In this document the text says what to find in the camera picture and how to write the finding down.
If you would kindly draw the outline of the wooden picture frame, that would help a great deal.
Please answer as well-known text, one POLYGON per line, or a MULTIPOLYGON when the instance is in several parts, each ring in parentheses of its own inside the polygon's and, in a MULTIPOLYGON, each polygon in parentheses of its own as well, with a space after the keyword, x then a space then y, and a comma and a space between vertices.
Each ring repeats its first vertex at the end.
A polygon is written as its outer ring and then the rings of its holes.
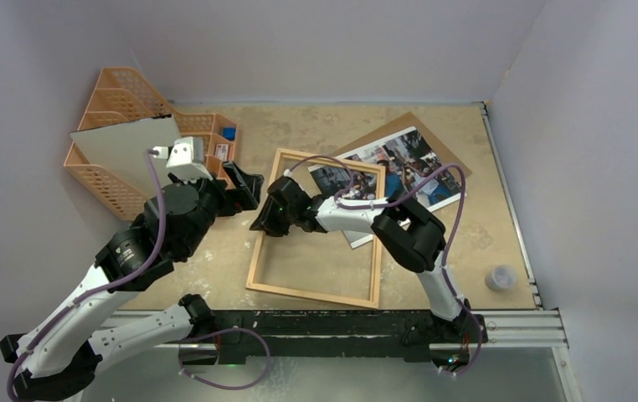
MULTIPOLYGON (((270 172, 270 178, 272 180, 277 179, 280 176, 280 168, 282 165, 282 161, 284 159, 288 159, 291 161, 297 162, 309 162, 311 159, 315 157, 314 154, 310 154, 309 152, 301 152, 301 151, 293 151, 286 148, 278 148, 275 152, 274 161, 272 164, 272 169, 270 172)), ((353 160, 339 159, 337 161, 333 161, 330 157, 321 157, 320 159, 324 160, 324 164, 331 167, 340 167, 341 162, 347 165, 349 170, 355 170, 361 173, 373 173, 377 176, 379 180, 376 189, 377 196, 384 195, 384 185, 383 181, 385 178, 385 168, 379 165, 373 165, 365 162, 357 162, 353 160)), ((256 273, 257 269, 260 267, 260 253, 262 251, 262 246, 265 240, 265 235, 260 232, 256 236, 255 245, 253 249, 252 258, 250 261, 250 268, 247 275, 247 281, 245 284, 245 289, 248 291, 258 291, 269 293, 278 296, 290 296, 297 297, 301 299, 319 301, 319 302, 330 302, 336 303, 340 305, 352 306, 352 307, 365 307, 371 309, 377 309, 379 305, 379 291, 380 291, 380 266, 382 259, 382 246, 377 240, 373 241, 373 248, 371 254, 371 265, 370 265, 370 280, 368 287, 368 299, 358 299, 348 296, 337 296, 331 294, 325 294, 320 292, 313 291, 302 291, 291 288, 286 288, 282 286, 272 286, 267 284, 262 284, 256 282, 256 273)))

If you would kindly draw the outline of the street scene photo print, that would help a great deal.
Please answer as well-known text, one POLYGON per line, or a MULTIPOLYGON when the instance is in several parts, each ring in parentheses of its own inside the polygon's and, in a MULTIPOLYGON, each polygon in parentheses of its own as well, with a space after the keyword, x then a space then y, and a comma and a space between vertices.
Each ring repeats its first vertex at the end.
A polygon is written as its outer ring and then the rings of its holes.
MULTIPOLYGON (((426 143, 425 139, 412 126, 384 140, 371 142, 366 146, 352 149, 337 156, 338 158, 381 165, 385 168, 384 196, 392 195, 396 190, 408 193, 425 183, 414 198, 430 212, 441 209, 460 198, 459 180, 449 171, 427 180, 434 170, 442 166, 442 161, 426 143)), ((346 170, 340 167, 313 165, 308 168, 312 179, 322 195, 333 196, 349 184, 346 170)), ((352 171, 353 187, 343 198, 351 200, 374 200, 377 198, 377 176, 373 173, 352 171)), ((350 247, 355 249, 371 241, 367 234, 343 232, 350 247)))

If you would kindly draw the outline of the brown frame backing board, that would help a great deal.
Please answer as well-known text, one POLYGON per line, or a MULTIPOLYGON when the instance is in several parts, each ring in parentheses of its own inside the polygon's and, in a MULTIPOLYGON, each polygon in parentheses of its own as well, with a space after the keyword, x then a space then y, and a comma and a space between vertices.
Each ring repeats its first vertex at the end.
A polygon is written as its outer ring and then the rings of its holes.
POLYGON ((344 152, 348 152, 352 149, 366 146, 371 142, 375 142, 378 140, 384 140, 389 135, 395 134, 403 129, 407 129, 410 127, 414 127, 419 134, 425 139, 426 143, 430 146, 430 148, 435 151, 437 156, 441 160, 445 160, 447 163, 455 162, 460 164, 464 174, 466 177, 470 177, 472 175, 472 171, 467 167, 467 165, 462 162, 417 116, 415 116, 412 112, 404 113, 402 116, 393 119, 392 121, 386 123, 385 125, 369 132, 368 134, 359 137, 357 140, 353 142, 349 142, 347 145, 343 147, 339 147, 332 153, 332 156, 336 157, 339 154, 344 152))

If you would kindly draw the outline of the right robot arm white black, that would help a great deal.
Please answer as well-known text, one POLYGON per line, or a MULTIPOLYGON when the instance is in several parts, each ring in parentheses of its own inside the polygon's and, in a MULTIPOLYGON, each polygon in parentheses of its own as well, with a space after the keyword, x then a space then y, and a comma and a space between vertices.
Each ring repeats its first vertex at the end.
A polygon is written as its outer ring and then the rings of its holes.
POLYGON ((295 179, 283 176, 270 185, 268 198, 250 228, 283 237, 292 226, 307 233, 373 235, 395 262, 417 275, 440 338, 453 341, 467 328, 481 332, 478 316, 456 290, 448 269, 454 235, 417 200, 400 193, 375 200, 311 197, 295 179))

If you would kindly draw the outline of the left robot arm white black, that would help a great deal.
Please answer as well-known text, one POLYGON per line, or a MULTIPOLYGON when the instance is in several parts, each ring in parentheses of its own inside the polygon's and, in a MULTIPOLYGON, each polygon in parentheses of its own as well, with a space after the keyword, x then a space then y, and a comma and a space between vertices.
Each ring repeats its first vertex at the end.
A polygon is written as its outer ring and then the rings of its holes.
POLYGON ((77 287, 35 329, 0 341, 11 364, 13 401, 62 401, 112 366, 159 344, 218 340, 224 330, 207 302, 187 294, 169 308, 121 327, 103 322, 188 260, 219 217, 257 209, 263 176, 225 162, 223 181, 195 162, 171 171, 127 229, 95 256, 77 287))

